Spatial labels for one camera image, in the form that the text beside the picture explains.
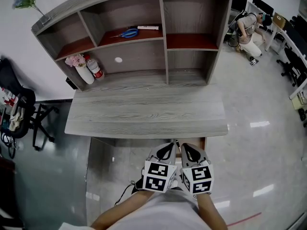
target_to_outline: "black and white marker cube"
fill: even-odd
[[[143,189],[165,193],[174,180],[177,166],[145,161]]]
[[[213,166],[207,161],[192,168],[183,168],[183,183],[191,194],[203,194],[212,191],[214,175]]]

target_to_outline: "blue scissors handle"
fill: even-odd
[[[124,38],[131,38],[136,36],[139,33],[139,30],[136,28],[128,29],[127,31],[123,32],[120,36]]]

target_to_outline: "dark green floor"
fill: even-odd
[[[60,109],[43,122],[51,143],[38,131],[32,148],[33,131],[17,140],[14,158],[15,190],[20,216],[27,230],[57,230],[62,222],[86,225],[86,171],[90,138],[64,133],[70,103],[53,104]],[[1,144],[2,154],[8,158]]]

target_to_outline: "scissors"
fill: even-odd
[[[128,29],[127,31],[123,32],[122,34],[119,34],[117,36],[112,37],[124,37],[124,38],[131,38],[134,36],[137,36],[139,34],[139,30],[136,28]]]

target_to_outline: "white shirt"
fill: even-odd
[[[209,230],[198,215],[196,200],[183,191],[155,193],[138,210],[120,219],[109,230]],[[59,230],[93,230],[64,223]]]

